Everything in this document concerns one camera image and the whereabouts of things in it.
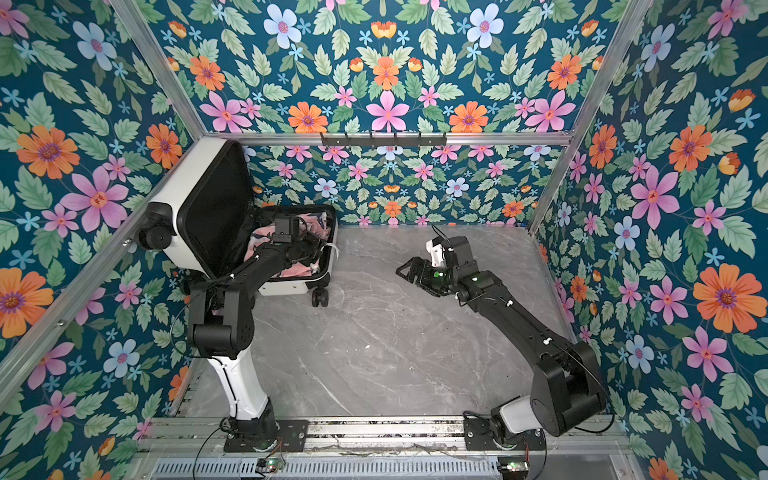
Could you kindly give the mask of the pink navy patterned garment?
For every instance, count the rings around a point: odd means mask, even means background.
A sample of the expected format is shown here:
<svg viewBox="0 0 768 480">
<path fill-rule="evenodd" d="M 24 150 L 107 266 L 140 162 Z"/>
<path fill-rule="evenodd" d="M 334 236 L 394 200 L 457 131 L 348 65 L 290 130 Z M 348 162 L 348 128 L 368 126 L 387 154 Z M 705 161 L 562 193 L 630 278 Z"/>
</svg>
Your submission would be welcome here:
<svg viewBox="0 0 768 480">
<path fill-rule="evenodd" d="M 326 244 L 328 243 L 331 234 L 331 226 L 325 212 L 298 214 L 297 217 L 300 218 L 301 233 L 311 232 L 325 240 Z M 270 223 L 257 227 L 251 233 L 243 261 L 248 261 L 253 257 L 256 254 L 258 247 L 267 243 L 274 243 L 272 241 L 274 222 L 275 219 Z M 289 267 L 277 274 L 276 278 L 303 278 L 317 274 L 320 271 L 320 263 L 324 255 L 324 250 L 325 247 L 322 250 L 322 254 L 315 258 L 297 258 Z"/>
</svg>

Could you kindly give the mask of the white hard-shell suitcase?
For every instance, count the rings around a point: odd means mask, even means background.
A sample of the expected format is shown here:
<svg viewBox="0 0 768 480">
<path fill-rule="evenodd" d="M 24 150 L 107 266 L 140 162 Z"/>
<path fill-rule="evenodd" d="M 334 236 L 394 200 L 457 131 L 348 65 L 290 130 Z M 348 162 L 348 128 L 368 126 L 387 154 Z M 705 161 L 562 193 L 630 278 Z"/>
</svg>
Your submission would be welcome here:
<svg viewBox="0 0 768 480">
<path fill-rule="evenodd" d="M 257 227 L 277 216 L 325 212 L 331 234 L 320 271 L 292 279 L 275 275 L 258 292 L 263 296 L 309 293 L 313 306 L 328 305 L 338 230 L 332 207 L 258 205 L 244 149 L 233 140 L 203 139 L 178 167 L 145 211 L 138 231 L 145 250 L 164 251 L 176 266 L 191 272 L 192 284 L 225 279 L 245 262 L 249 237 Z"/>
</svg>

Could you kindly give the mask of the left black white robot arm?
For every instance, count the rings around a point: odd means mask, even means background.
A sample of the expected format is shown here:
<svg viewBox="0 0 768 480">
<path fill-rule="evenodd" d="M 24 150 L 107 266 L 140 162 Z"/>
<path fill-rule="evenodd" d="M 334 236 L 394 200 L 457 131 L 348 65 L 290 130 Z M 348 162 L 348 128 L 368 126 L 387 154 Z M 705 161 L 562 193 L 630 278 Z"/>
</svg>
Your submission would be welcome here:
<svg viewBox="0 0 768 480">
<path fill-rule="evenodd" d="M 213 366 L 229 402 L 222 423 L 229 436 L 227 451 L 267 451 L 278 442 L 274 408 L 260 385 L 250 351 L 252 309 L 264 284 L 296 264 L 311 264 L 322 255 L 324 244 L 309 232 L 279 234 L 275 241 L 257 246 L 225 279 L 192 289 L 188 340 Z"/>
</svg>

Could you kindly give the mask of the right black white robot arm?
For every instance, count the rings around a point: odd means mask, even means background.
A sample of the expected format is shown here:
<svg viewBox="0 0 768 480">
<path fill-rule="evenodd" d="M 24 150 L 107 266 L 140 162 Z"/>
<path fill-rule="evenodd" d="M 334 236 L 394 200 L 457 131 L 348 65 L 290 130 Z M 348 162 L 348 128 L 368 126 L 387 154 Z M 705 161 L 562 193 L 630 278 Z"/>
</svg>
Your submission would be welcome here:
<svg viewBox="0 0 768 480">
<path fill-rule="evenodd" d="M 530 392 L 491 410 L 488 428 L 500 445 L 530 430 L 558 437 L 603 412 L 608 393 L 595 352 L 544 325 L 494 273 L 435 267 L 413 257 L 396 274 L 435 297 L 454 297 L 488 320 L 532 370 Z"/>
</svg>

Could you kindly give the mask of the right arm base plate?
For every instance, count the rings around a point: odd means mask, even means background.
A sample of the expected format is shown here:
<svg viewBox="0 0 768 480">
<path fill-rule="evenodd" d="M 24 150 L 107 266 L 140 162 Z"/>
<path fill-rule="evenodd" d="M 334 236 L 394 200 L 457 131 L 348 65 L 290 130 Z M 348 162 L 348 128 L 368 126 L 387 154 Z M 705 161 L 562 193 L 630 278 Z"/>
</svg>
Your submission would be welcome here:
<svg viewBox="0 0 768 480">
<path fill-rule="evenodd" d="M 463 430 L 465 448 L 469 451 L 526 452 L 546 449 L 546 437 L 542 430 L 512 433 L 496 417 L 465 412 Z"/>
</svg>

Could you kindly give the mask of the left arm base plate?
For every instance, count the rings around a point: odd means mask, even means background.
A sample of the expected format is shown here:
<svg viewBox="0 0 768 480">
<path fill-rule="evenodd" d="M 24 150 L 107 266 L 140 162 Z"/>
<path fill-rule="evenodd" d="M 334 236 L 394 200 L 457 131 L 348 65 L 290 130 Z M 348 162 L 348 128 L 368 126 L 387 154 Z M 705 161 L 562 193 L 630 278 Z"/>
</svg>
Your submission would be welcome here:
<svg viewBox="0 0 768 480">
<path fill-rule="evenodd" d="M 220 428 L 226 435 L 224 451 L 227 453 L 294 453 L 304 450 L 309 422 L 225 418 Z"/>
</svg>

